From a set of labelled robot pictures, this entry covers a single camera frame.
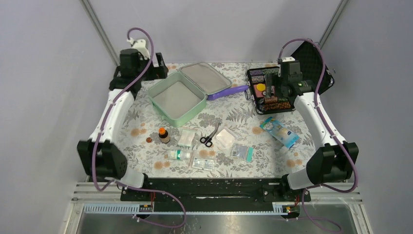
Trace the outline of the white gauze packet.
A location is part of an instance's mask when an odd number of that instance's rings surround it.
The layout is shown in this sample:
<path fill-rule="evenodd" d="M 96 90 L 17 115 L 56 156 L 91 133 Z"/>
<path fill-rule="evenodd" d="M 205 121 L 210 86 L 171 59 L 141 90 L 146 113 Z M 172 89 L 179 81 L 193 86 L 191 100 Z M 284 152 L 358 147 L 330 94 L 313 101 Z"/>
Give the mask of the white gauze packet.
<path fill-rule="evenodd" d="M 191 148 L 196 132 L 196 129 L 182 128 L 177 145 L 180 147 Z"/>

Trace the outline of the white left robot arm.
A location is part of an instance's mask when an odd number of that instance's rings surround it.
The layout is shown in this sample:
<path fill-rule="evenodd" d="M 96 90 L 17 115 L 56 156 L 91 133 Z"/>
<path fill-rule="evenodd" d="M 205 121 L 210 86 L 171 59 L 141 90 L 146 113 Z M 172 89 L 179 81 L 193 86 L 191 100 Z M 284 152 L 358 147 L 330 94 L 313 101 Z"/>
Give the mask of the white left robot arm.
<path fill-rule="evenodd" d="M 133 187 L 132 194 L 146 200 L 151 194 L 150 185 L 144 183 L 146 175 L 128 166 L 126 156 L 118 148 L 117 137 L 142 82 L 164 79 L 169 70 L 161 53 L 155 53 L 157 66 L 133 48 L 121 50 L 119 57 L 101 119 L 88 140 L 80 140 L 76 148 L 87 175 Z"/>

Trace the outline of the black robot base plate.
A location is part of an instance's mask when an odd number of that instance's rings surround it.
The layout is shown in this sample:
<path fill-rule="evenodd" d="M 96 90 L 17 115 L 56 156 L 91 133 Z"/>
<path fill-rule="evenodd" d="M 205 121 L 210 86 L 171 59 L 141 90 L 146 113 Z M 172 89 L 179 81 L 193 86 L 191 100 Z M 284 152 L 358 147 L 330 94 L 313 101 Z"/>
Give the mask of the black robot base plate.
<path fill-rule="evenodd" d="M 273 203 L 311 201 L 279 178 L 147 178 L 143 188 L 123 189 L 120 200 L 148 202 L 156 212 L 270 212 Z"/>

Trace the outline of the blister pack plasters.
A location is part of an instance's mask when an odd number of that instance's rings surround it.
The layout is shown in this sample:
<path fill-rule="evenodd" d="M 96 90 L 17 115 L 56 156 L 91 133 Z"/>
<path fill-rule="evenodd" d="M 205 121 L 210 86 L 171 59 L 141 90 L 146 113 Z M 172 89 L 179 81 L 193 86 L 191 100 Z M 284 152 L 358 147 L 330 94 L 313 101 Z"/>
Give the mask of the blister pack plasters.
<path fill-rule="evenodd" d="M 213 171 L 215 169 L 215 160 L 194 158 L 191 167 L 198 170 Z"/>

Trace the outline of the blue white wipes packet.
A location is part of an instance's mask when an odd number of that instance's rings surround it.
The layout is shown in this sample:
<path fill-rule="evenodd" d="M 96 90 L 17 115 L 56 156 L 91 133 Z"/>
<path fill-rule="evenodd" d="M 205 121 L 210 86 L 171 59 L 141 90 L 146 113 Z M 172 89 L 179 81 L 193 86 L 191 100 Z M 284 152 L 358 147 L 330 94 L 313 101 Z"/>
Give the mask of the blue white wipes packet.
<path fill-rule="evenodd" d="M 267 131 L 287 149 L 293 147 L 299 139 L 299 136 L 296 133 L 286 128 L 274 117 L 267 118 L 263 123 L 260 124 L 260 127 L 263 130 Z"/>

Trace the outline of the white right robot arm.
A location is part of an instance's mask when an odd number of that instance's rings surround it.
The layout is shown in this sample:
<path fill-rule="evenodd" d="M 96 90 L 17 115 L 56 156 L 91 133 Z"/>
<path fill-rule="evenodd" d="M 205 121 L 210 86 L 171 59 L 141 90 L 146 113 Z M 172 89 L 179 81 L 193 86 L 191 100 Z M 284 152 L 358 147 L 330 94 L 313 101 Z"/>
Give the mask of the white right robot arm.
<path fill-rule="evenodd" d="M 329 187 L 330 182 L 341 182 L 352 176 L 354 184 L 347 192 L 353 191 L 358 184 L 355 167 L 358 146 L 348 142 L 333 125 L 319 99 L 319 85 L 303 79 L 299 61 L 283 58 L 279 60 L 279 65 L 281 92 L 303 117 L 316 149 L 305 169 L 281 178 L 281 198 L 291 201 L 299 190 Z"/>

